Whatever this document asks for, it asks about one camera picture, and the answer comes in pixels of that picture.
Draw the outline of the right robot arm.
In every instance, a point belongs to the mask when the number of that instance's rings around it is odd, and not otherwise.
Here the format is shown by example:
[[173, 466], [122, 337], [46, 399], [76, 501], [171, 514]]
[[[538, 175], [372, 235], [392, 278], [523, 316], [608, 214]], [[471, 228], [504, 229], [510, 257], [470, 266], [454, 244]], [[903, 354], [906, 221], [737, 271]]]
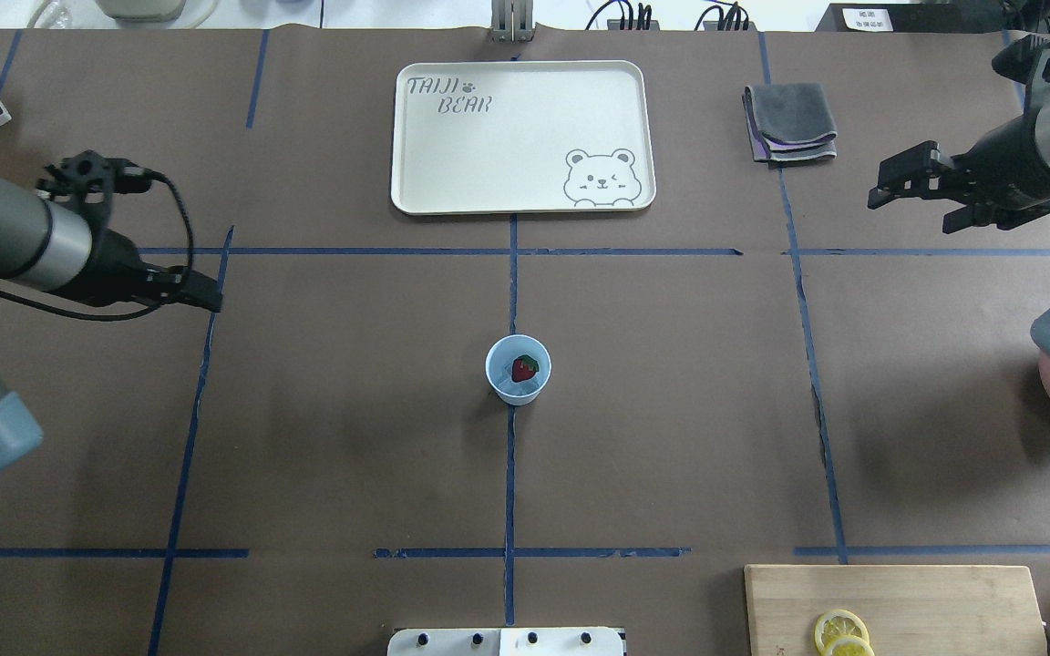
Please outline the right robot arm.
[[[973, 227], [1012, 230], [1050, 213], [1050, 99], [979, 137], [967, 152], [945, 155], [933, 140], [879, 166], [868, 194], [872, 210], [898, 199], [953, 200], [942, 231]], [[1050, 310], [1032, 325], [1050, 358]]]

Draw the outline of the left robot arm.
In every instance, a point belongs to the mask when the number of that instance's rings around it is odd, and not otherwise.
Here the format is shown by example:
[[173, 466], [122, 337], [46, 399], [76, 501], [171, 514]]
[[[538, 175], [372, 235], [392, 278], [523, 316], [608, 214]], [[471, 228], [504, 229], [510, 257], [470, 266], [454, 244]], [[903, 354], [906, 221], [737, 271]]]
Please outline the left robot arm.
[[[162, 184], [186, 232], [186, 259], [146, 261], [111, 228], [119, 195]], [[0, 337], [25, 335], [24, 316], [5, 303], [84, 323], [122, 323], [168, 304], [216, 313], [220, 285], [196, 269], [196, 241], [178, 187], [166, 174], [126, 158], [85, 150], [46, 166], [33, 190], [0, 178]], [[0, 376], [0, 472], [43, 441], [24, 399]]]

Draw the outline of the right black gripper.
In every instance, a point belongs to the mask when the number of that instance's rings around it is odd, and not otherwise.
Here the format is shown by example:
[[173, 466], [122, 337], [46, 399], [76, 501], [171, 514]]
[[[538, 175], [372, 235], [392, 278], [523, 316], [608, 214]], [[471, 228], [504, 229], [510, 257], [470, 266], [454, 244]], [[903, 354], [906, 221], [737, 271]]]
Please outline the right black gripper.
[[968, 183], [937, 178], [954, 160], [934, 140], [880, 162], [868, 208], [895, 200], [950, 200], [960, 205], [942, 217], [942, 232], [996, 227], [1013, 230], [1050, 213], [1050, 168], [1038, 153], [1036, 121], [1017, 118], [993, 129], [957, 158]]

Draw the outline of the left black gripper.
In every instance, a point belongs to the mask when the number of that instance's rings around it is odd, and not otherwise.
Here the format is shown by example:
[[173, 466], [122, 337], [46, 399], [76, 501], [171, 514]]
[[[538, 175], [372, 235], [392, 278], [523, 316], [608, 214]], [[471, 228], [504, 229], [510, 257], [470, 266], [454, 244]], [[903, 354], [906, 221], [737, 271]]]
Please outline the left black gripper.
[[61, 287], [61, 298], [96, 308], [120, 302], [187, 304], [212, 313], [222, 308], [217, 280], [188, 266], [147, 264], [135, 244], [112, 229], [93, 241], [83, 269]]

